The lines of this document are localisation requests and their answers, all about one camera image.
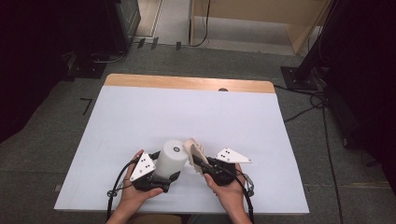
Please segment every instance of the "wrist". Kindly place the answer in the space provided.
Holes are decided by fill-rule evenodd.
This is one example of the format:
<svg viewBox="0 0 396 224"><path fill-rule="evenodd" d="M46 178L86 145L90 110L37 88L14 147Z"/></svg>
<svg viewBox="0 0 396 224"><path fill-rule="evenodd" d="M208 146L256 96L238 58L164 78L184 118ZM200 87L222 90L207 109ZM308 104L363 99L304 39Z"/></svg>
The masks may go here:
<svg viewBox="0 0 396 224"><path fill-rule="evenodd" d="M123 224L126 223L128 219L129 216L127 216L125 213L120 212L119 209L116 209L106 224Z"/></svg>
<svg viewBox="0 0 396 224"><path fill-rule="evenodd" d="M243 206L242 207L234 207L234 208L230 209L229 211L227 211L227 214L230 217L233 224L251 223Z"/></svg>

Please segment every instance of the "black stand base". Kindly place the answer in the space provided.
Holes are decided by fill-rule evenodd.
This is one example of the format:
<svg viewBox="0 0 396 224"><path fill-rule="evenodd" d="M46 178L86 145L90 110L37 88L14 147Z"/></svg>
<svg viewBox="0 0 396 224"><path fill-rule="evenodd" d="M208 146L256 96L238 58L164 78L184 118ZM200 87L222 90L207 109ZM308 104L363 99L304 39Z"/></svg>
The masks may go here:
<svg viewBox="0 0 396 224"><path fill-rule="evenodd" d="M108 56L101 56L97 61L105 62L108 61L108 58ZM105 68L106 63L95 63L91 58L80 59L77 57L64 80L74 81L75 77L101 78Z"/></svg>
<svg viewBox="0 0 396 224"><path fill-rule="evenodd" d="M317 83L312 75L308 76L305 80L297 80L294 75L297 69L297 67L280 67L287 88L291 90L317 91Z"/></svg>

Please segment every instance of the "white cylindrical cup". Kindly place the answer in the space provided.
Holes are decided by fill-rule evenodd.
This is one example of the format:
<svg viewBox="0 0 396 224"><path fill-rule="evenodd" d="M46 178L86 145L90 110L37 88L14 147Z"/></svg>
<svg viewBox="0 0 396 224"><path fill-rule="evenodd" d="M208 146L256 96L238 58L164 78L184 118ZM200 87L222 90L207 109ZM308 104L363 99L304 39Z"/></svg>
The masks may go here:
<svg viewBox="0 0 396 224"><path fill-rule="evenodd" d="M181 171L189 156L184 151L183 143L178 140L169 140L163 145L160 156L155 164L154 175L169 179Z"/></svg>

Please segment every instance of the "wire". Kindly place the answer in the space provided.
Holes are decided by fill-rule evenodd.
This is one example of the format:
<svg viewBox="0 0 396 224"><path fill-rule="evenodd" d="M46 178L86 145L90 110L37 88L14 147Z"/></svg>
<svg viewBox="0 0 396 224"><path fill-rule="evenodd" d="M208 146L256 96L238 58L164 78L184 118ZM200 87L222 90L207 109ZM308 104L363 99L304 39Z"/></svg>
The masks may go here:
<svg viewBox="0 0 396 224"><path fill-rule="evenodd" d="M278 88L278 89L281 89L281 90L284 90L284 91L292 91L292 92L296 92L296 93L300 93L300 94L304 94L304 95L312 95L313 94L313 92L309 92L309 91L295 91L295 90L290 90L288 88L281 87L281 86L278 86L278 85L274 85L274 87Z"/></svg>
<svg viewBox="0 0 396 224"><path fill-rule="evenodd" d="M209 10L210 10L210 0L207 3L205 37L204 37L204 39L202 40L201 43L199 43L197 45L192 45L191 47L193 47L193 48L201 46L205 42L205 40L207 38L207 21L209 20Z"/></svg>
<svg viewBox="0 0 396 224"><path fill-rule="evenodd" d="M119 173L119 176L117 177L116 182L114 183L113 190L110 190L110 191L107 193L107 196L109 197L109 198L108 198L108 204L107 204L107 220L109 220L110 217L111 217L111 207L113 206L113 199L114 199L114 196L115 196L116 193L117 193L117 185L119 184L119 181L120 181L120 179L121 179L122 174L125 172L126 169L128 169L128 167L129 167L131 164L137 163L138 161L139 161L139 157L137 157L137 158L134 159L134 160L131 160L130 162L128 162L128 163L122 168L121 172Z"/></svg>
<svg viewBox="0 0 396 224"><path fill-rule="evenodd" d="M319 103L315 104L314 103L314 98L318 98L320 100ZM311 97L309 98L309 103L311 104L311 107L301 111L300 113L294 115L291 118L285 119L283 120L283 122L287 123L289 121L292 121L294 119L297 119L298 117L300 117L302 114L314 109L314 108L322 108L326 105L327 103L327 99L324 96L324 92L323 91L317 91L311 94Z"/></svg>
<svg viewBox="0 0 396 224"><path fill-rule="evenodd" d="M121 58L123 58L123 56L125 56L125 51L122 53L122 55L118 58L118 59L116 59L116 60L113 60L113 61L95 61L95 60L93 60L93 62L94 63L116 63L116 62L118 62L119 60L121 60Z"/></svg>
<svg viewBox="0 0 396 224"><path fill-rule="evenodd" d="M116 191L119 191L120 189L128 189L128 188L130 188L131 186L133 186L133 184L131 184L131 185L128 185L127 187L121 187L121 188L118 188L118 189L116 189Z"/></svg>
<svg viewBox="0 0 396 224"><path fill-rule="evenodd" d="M245 199L247 200L247 209L248 209L248 216L249 219L251 221L251 223L254 223L254 216L253 216L253 205L251 204L251 200L250 197L248 196L248 191L245 189L244 184L242 184L242 182L239 180L238 176L235 174L232 174L229 170L220 167L220 169L224 172L226 172L227 174L229 174L230 176L233 177L234 180L236 180L236 182L238 182L239 186L241 186L242 191L244 192L245 195Z"/></svg>
<svg viewBox="0 0 396 224"><path fill-rule="evenodd" d="M204 1L201 1L201 10L204 11ZM204 26L204 29L206 29L206 25L205 25L205 20L204 17L201 17L201 21L202 21L202 25ZM205 45L205 47L210 43L210 40L207 39L207 43Z"/></svg>
<svg viewBox="0 0 396 224"><path fill-rule="evenodd" d="M282 90L286 90L286 91L292 91L283 87L279 87L274 85L275 87L278 87ZM299 92L299 91L293 91L293 92L297 92L297 93L301 93L301 94L307 94L307 92ZM317 97L320 100L320 103L318 104L314 104L314 98ZM344 223L344 219L343 219L343 210L341 207L341 201L340 201L340 195L338 192L338 185L337 185L337 179L335 177L335 172L334 172L334 166L332 164L332 153L330 152L330 144L329 144L329 134L327 131L327 121L326 121L326 113L325 113L325 106L327 105L327 99L324 95L323 91L318 91L315 93L311 93L311 97L309 99L309 103L312 105L311 108L307 109L313 109L313 108L321 108L322 109L322 115L323 115L323 125L324 125L324 132L325 132L325 138L326 138L326 148L327 148L327 153L328 153L328 157L329 157L329 163L330 163L330 168L332 170L332 181L334 183L334 190L335 190L335 196L337 198L337 204L338 204L338 213L339 213L339 217L340 217L340 223L343 224ZM298 116L300 116L301 114L303 114L302 112L300 112L297 116L294 116L296 119Z"/></svg>
<svg viewBox="0 0 396 224"><path fill-rule="evenodd" d="M236 170L236 171L239 172L239 175L241 175L241 176L243 176L245 178L246 183L247 183L247 189L250 189L250 185L248 183L248 179L246 177L246 174L242 173L240 170Z"/></svg>
<svg viewBox="0 0 396 224"><path fill-rule="evenodd" d="M330 152L329 134L327 132L326 113L324 106L322 107L322 113L323 113L324 133L326 137L327 154L329 155L329 163L330 163L330 168L332 170L332 181L334 182L335 196L337 198L337 204L338 204L338 214L340 217L340 223L343 224L344 223L343 210L341 208L340 194L338 193L338 185L337 185L337 179L335 178L334 166L332 165L332 153Z"/></svg>

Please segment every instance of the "gray carpet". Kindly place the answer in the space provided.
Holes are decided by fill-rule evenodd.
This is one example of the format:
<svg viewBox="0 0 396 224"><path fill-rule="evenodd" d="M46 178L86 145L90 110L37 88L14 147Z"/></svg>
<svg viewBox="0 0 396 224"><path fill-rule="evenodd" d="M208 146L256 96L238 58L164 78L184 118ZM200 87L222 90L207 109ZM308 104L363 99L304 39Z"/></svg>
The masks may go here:
<svg viewBox="0 0 396 224"><path fill-rule="evenodd" d="M127 56L110 63L102 79L60 82L26 127L0 145L0 223L104 223L105 213L53 210L77 150L95 99L111 73L269 80L284 86L279 67L298 66L303 58L253 52L132 46ZM309 97L276 90L284 119L310 107ZM93 99L83 115L87 101ZM379 166L361 150L345 149L329 109L325 111L332 163L344 223L396 223L396 198ZM299 165L310 214L256 216L257 223L341 223L325 142L322 111L312 110L286 124Z"/></svg>

